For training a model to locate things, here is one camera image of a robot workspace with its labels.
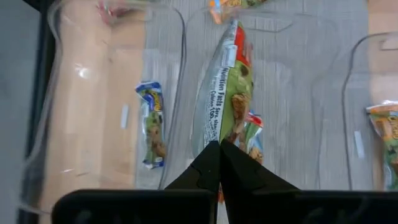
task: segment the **white label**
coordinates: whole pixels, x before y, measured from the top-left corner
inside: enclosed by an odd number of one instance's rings
[[[127,120],[129,117],[129,105],[125,104],[122,107],[122,115],[120,119],[120,128],[126,129],[127,128]]]
[[[142,104],[142,116],[145,118],[149,116],[149,105],[147,103]]]
[[[384,164],[384,188],[387,190],[392,185],[392,172],[387,164]]]
[[[228,30],[224,34],[223,46],[235,44],[237,30],[238,30],[238,21],[234,19],[231,21]]]
[[[362,135],[361,135],[360,131],[354,132],[354,140],[355,140],[356,152],[358,153],[358,157],[360,159],[364,159],[365,158],[365,150],[363,147]]]
[[[228,67],[220,68],[210,83],[210,92],[206,104],[205,147],[210,141],[220,139],[228,72]]]
[[[238,46],[227,45],[223,47],[223,57],[221,60],[222,67],[235,67],[236,52],[238,51]]]
[[[163,161],[163,158],[161,158],[161,157],[156,157],[155,158],[155,162],[162,162]]]

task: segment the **nutrition facts label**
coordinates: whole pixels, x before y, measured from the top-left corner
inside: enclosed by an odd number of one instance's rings
[[[228,72],[228,67],[220,68],[211,81],[206,104],[205,146],[210,141],[218,141],[220,138]]]

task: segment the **clear plastic bin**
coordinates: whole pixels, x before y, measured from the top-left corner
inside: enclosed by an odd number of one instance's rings
[[[264,121],[263,165],[301,189],[318,188],[318,145],[321,116],[313,110],[313,82],[339,52],[332,22],[303,14],[262,9],[230,9],[254,46],[252,108]],[[187,62],[177,93],[165,187],[204,148],[203,126],[210,60],[229,21],[217,25],[208,8],[187,22]]]
[[[385,190],[384,143],[365,108],[398,100],[397,58],[397,33],[370,35],[356,44],[351,55],[342,109],[352,190]]]
[[[123,15],[104,17],[98,1],[59,1],[49,10],[57,56],[26,160],[26,210],[49,212],[76,189],[159,188],[163,167],[142,163],[141,99],[134,89],[143,80],[162,85],[167,143],[183,65],[183,20],[161,4],[105,2]]]

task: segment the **cookie bag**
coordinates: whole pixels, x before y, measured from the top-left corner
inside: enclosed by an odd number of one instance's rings
[[[398,102],[370,106],[366,112],[384,143],[384,188],[398,190]]]
[[[210,13],[215,23],[222,24],[223,21],[229,19],[234,7],[241,9],[257,7],[266,1],[267,0],[210,0]]]
[[[142,132],[146,143],[142,162],[149,169],[162,167],[166,157],[162,88],[159,82],[142,82],[136,92],[142,98]]]
[[[258,163],[262,164],[264,158],[264,149],[260,140],[260,133],[264,128],[264,124],[259,115],[249,113],[246,117],[244,128],[238,134],[234,145],[239,147],[240,150],[249,154]],[[224,195],[221,189],[218,194],[218,201],[220,203],[224,202]]]
[[[227,138],[234,142],[244,127],[253,91],[252,45],[242,24],[233,19],[220,40],[207,76],[211,77],[206,101],[204,145]]]

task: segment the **snack bag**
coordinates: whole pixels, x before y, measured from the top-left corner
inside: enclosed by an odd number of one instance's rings
[[[244,129],[239,133],[239,137],[235,140],[235,146],[238,146],[240,150],[249,154],[251,158],[256,160],[258,163],[262,164],[264,150],[260,142],[259,134],[261,133],[264,125],[262,119],[258,115],[249,113],[246,118]],[[220,189],[218,192],[218,201],[220,203],[224,202],[223,191]]]
[[[164,143],[163,96],[158,82],[143,82],[136,87],[143,103],[143,132],[147,153],[143,163],[152,169],[162,167],[166,157]]]
[[[222,24],[231,12],[229,11],[232,7],[248,8],[257,7],[264,3],[266,0],[210,0],[209,6],[210,13],[213,16],[214,22]]]
[[[236,19],[220,40],[210,69],[212,77],[206,101],[204,142],[226,138],[235,142],[243,131],[253,93],[252,45],[246,42],[242,24]]]
[[[388,101],[366,111],[384,142],[384,187],[398,190],[398,103]]]

